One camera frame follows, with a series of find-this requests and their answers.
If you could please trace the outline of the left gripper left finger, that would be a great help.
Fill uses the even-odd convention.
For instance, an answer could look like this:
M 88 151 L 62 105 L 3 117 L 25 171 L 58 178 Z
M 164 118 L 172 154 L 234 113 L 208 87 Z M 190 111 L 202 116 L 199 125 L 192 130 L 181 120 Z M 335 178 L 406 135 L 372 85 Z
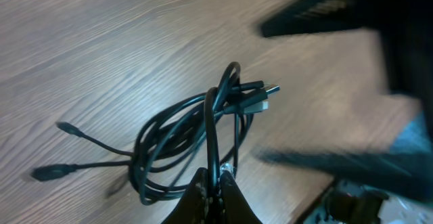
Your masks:
M 162 224 L 208 224 L 210 218 L 208 170 L 199 168 L 173 211 Z

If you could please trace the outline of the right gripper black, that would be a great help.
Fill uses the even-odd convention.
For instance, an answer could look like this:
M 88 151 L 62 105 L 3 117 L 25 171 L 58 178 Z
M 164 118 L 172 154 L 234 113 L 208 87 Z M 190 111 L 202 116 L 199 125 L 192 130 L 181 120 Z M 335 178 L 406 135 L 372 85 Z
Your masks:
M 432 135 L 432 0 L 295 0 L 258 25 L 262 37 L 351 30 L 373 24 L 389 90 L 417 98 Z

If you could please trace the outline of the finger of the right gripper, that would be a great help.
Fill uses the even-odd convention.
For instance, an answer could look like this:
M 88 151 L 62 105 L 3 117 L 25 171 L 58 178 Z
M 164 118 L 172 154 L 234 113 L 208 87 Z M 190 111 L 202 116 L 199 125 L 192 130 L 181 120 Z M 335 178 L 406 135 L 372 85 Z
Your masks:
M 313 169 L 411 199 L 432 199 L 432 154 L 427 152 L 311 152 L 261 148 L 266 163 Z

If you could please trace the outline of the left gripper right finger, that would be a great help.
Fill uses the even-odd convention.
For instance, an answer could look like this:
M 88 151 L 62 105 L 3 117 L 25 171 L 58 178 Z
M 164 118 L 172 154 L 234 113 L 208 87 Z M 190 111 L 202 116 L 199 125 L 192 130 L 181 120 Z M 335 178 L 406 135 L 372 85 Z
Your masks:
M 229 171 L 222 171 L 219 189 L 219 223 L 262 224 Z

